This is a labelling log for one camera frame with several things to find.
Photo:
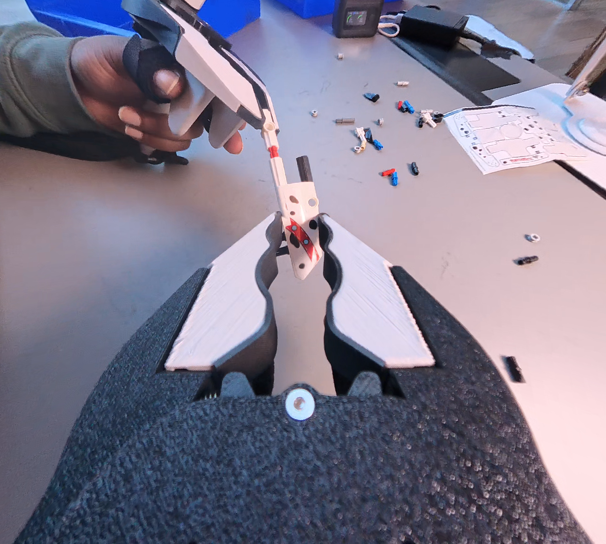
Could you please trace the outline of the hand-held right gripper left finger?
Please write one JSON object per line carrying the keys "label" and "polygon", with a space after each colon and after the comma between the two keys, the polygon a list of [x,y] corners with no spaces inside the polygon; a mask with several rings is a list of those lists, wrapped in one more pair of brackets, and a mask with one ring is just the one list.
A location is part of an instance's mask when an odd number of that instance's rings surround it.
{"label": "hand-held right gripper left finger", "polygon": [[257,395],[274,386],[277,327],[269,287],[278,274],[279,212],[220,254],[206,269],[164,362],[166,371],[243,373]]}

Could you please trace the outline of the white spotted lego panel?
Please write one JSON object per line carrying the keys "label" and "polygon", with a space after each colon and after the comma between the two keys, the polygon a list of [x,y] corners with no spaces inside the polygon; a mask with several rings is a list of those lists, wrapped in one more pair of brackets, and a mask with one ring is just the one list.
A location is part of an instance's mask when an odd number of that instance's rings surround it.
{"label": "white spotted lego panel", "polygon": [[319,202],[313,182],[276,187],[292,268],[304,280],[323,256],[319,241]]}

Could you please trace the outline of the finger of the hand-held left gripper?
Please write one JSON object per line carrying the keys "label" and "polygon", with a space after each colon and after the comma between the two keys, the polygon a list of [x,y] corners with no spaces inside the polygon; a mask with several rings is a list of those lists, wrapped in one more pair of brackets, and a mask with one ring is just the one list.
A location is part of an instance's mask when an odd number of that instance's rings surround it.
{"label": "finger of the hand-held left gripper", "polygon": [[187,72],[188,89],[174,101],[174,129],[188,130],[213,98],[255,129],[261,130],[263,114],[259,109],[253,87],[223,57],[221,48],[186,21],[177,21],[179,39],[175,59]]}
{"label": "finger of the hand-held left gripper", "polygon": [[270,119],[274,121],[275,110],[273,103],[262,80],[232,50],[221,47],[220,52],[222,53],[223,57],[230,62],[231,66],[251,83],[260,111],[263,113],[265,110],[267,110],[270,113]]}

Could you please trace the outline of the lego sticker sheet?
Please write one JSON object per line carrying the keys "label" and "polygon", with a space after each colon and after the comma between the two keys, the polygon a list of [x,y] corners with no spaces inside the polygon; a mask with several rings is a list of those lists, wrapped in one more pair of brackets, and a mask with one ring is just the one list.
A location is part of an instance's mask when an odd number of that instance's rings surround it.
{"label": "lego sticker sheet", "polygon": [[589,157],[558,124],[531,107],[457,109],[444,115],[443,123],[483,174]]}

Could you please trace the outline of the person's left forearm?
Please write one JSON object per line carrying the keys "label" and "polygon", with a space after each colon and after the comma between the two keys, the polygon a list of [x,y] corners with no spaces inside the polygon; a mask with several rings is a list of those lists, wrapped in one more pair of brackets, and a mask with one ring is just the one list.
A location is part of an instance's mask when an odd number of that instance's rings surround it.
{"label": "person's left forearm", "polygon": [[77,41],[35,22],[1,27],[1,134],[95,130],[72,79]]}

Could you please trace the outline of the person's left hand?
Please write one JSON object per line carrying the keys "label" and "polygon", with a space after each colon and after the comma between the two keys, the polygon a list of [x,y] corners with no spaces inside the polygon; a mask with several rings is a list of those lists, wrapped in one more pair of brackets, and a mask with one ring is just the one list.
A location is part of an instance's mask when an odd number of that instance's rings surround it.
{"label": "person's left hand", "polygon": [[147,98],[122,61],[124,36],[94,36],[75,43],[70,67],[76,90],[91,118],[99,125],[167,152],[186,150],[204,126],[196,121],[184,134],[171,132],[168,116],[148,111]]}

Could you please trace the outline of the crumpled plastic wrapper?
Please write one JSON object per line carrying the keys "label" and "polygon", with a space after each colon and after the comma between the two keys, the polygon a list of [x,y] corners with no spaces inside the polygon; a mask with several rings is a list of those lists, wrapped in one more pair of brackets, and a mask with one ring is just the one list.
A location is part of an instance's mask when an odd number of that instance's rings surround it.
{"label": "crumpled plastic wrapper", "polygon": [[483,18],[475,15],[466,16],[466,33],[471,38],[476,38],[495,44],[504,50],[516,53],[527,61],[534,62],[534,54],[528,48],[524,47],[519,42],[511,39],[506,34],[498,30],[494,25],[490,24]]}

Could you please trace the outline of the black table mat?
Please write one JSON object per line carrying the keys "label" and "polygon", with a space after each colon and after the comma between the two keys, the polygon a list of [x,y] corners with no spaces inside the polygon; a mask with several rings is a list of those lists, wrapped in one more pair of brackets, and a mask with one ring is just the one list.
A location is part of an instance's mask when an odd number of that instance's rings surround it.
{"label": "black table mat", "polygon": [[478,107],[492,103],[493,100],[486,95],[487,91],[520,82],[519,78],[463,44],[446,50],[403,38],[392,38],[391,41]]}

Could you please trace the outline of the black device with green display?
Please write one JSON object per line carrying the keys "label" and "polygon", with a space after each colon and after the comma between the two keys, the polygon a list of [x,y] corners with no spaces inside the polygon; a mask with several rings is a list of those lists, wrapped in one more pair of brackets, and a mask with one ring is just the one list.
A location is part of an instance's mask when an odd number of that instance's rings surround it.
{"label": "black device with green display", "polygon": [[377,26],[385,0],[335,0],[332,18],[333,34],[337,38],[371,38]]}

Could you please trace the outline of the black power adapter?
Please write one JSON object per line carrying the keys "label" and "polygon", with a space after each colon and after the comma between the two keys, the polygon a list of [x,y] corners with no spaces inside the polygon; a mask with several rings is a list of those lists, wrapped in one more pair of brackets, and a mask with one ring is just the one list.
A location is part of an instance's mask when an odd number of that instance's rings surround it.
{"label": "black power adapter", "polygon": [[467,22],[468,16],[459,13],[415,5],[398,23],[398,37],[450,50],[459,41]]}

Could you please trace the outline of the white wooden book stand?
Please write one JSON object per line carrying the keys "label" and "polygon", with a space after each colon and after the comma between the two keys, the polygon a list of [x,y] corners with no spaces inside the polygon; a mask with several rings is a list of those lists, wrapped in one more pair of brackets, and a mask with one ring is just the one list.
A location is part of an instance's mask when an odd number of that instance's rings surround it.
{"label": "white wooden book stand", "polygon": [[496,100],[493,105],[533,107],[559,125],[570,139],[588,150],[585,161],[560,164],[605,197],[605,99],[590,92],[605,78],[605,30],[572,66],[572,85],[550,84]]}

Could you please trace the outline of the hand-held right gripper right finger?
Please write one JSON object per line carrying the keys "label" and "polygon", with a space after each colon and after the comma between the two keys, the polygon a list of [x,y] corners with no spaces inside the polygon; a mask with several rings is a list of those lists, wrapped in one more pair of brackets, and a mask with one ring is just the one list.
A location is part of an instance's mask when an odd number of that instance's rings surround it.
{"label": "hand-held right gripper right finger", "polygon": [[337,395],[346,395],[361,372],[375,373],[388,390],[393,370],[435,367],[393,265],[326,214],[319,233],[330,286],[324,351]]}

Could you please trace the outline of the black textured pad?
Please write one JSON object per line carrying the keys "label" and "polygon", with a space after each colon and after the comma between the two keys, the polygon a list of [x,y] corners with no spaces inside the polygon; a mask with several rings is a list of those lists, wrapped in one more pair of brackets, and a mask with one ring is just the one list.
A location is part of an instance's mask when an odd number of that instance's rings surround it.
{"label": "black textured pad", "polygon": [[68,134],[37,133],[27,138],[2,134],[1,140],[15,146],[81,161],[108,162],[132,158],[138,163],[150,165],[188,164],[188,159],[177,153],[153,149],[150,154],[145,154],[141,144],[129,136],[114,137],[85,131]]}

